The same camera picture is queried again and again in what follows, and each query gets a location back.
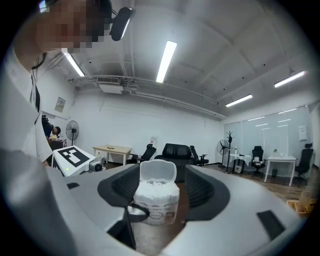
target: white plastic container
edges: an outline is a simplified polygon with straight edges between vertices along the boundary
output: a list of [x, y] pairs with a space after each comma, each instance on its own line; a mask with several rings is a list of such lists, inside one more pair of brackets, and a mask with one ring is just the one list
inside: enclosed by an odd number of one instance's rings
[[175, 222], [180, 195], [176, 176], [173, 162], [155, 159], [140, 164], [140, 184], [133, 200], [150, 212], [144, 223], [159, 226]]

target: glass wall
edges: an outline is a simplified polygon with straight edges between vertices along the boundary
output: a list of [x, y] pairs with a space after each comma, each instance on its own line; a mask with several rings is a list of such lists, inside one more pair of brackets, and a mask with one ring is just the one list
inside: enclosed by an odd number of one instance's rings
[[[231, 153], [252, 156], [255, 146], [261, 146], [264, 150], [263, 159], [277, 156], [293, 156], [297, 159], [298, 165], [301, 152], [305, 144], [312, 142], [310, 113], [307, 107], [298, 107], [290, 111], [260, 116], [251, 120], [226, 124], [224, 126], [225, 140], [229, 131], [232, 132]], [[279, 176], [289, 176], [287, 163], [272, 163], [272, 168], [278, 169]], [[250, 166], [245, 167], [246, 171], [254, 171]]]

